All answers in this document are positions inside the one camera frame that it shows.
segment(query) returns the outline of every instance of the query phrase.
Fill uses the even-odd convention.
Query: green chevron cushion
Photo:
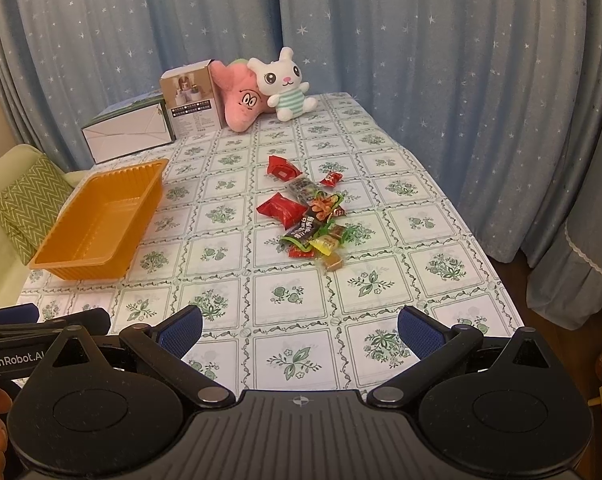
[[[54,225],[72,187],[45,155],[0,192],[0,225],[24,265]]]

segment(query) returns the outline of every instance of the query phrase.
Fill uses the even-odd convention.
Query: patrick star plush
[[[259,91],[257,76],[245,59],[237,59],[228,66],[214,60],[209,66],[213,81],[223,95],[225,122],[232,131],[246,131],[259,114],[273,113],[268,98]]]

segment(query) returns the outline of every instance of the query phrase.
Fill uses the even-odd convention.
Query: orange plastic tray
[[[62,280],[122,278],[163,193],[166,158],[90,177],[30,261]]]

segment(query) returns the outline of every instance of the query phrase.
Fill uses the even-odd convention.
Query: cardboard box
[[[174,142],[160,91],[107,107],[82,131],[97,164]]]
[[[223,124],[219,90],[212,81],[210,60],[173,68],[159,81],[177,139],[220,130]]]

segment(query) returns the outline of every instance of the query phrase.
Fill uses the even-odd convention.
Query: striped shirt
[[[299,117],[303,113],[303,100],[305,96],[300,89],[295,88],[280,94],[279,104],[277,104],[277,110],[281,108],[289,108],[292,110],[292,117]]]

